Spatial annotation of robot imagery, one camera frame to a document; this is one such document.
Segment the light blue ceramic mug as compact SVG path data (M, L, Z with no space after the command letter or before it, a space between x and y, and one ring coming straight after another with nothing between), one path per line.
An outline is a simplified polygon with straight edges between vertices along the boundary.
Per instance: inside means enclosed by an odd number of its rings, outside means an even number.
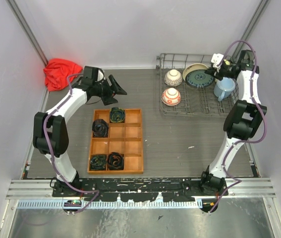
M232 78L223 77L222 80L217 80L214 87L214 95L217 97L217 101L221 102L227 98L235 87L236 83Z

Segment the blue green patterned plate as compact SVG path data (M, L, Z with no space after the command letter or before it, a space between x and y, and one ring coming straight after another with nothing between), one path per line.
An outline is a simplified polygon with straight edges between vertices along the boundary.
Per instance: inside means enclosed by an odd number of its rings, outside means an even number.
M206 88L214 82L214 78L206 74L205 70L199 69L189 72L185 77L185 82L193 88Z

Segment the cream plate with flower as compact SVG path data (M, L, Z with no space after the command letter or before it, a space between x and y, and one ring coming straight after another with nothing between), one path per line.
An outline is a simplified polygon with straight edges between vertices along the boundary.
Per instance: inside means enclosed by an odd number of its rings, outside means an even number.
M208 67L205 64L202 63L194 63L191 64L190 66L186 67L182 73L182 78L185 81L186 80L186 76L190 73L193 72L195 70L206 70Z

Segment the white purple patterned bowl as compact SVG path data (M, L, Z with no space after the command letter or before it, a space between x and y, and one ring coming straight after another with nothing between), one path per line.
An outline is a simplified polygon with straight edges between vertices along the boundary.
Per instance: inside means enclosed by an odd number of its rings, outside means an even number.
M182 75L178 70L171 69L165 74L164 82L168 86L176 87L182 83Z

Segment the red orange patterned bowl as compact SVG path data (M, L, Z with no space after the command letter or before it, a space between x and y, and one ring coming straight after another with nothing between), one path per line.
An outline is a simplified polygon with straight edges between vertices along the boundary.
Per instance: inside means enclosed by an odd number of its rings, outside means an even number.
M176 106L181 101L181 94L175 88L168 88L162 93L161 100L167 106Z

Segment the yellow green ceramic mug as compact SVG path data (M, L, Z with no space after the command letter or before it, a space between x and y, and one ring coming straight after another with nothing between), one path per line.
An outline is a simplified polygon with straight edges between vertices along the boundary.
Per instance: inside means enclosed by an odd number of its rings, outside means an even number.
M231 61L230 61L230 60L225 59L225 60L224 60L224 64L225 64L225 65L231 65Z

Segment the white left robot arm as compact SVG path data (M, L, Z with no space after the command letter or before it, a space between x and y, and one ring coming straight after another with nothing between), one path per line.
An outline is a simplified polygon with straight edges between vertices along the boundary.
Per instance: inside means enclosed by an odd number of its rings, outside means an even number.
M98 67L85 66L82 73L66 78L68 93L54 107L34 116L33 146L49 160L58 185L69 196L82 193L78 171L71 164L67 149L69 137L67 123L76 111L92 97L103 104L117 103L115 95L127 92L117 83L113 75L105 76Z

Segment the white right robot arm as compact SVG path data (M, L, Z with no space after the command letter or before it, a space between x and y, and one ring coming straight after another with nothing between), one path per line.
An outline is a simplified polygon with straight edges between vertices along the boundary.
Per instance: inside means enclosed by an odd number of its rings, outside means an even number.
M219 152L201 174L199 189L204 195L225 191L227 171L236 153L244 143L251 142L264 122L267 107L261 104L258 97L259 67L256 61L252 50L242 50L237 62L225 59L222 54L214 54L211 66L205 71L218 83L223 83L225 79L233 80L238 86L238 99L225 119L225 136Z

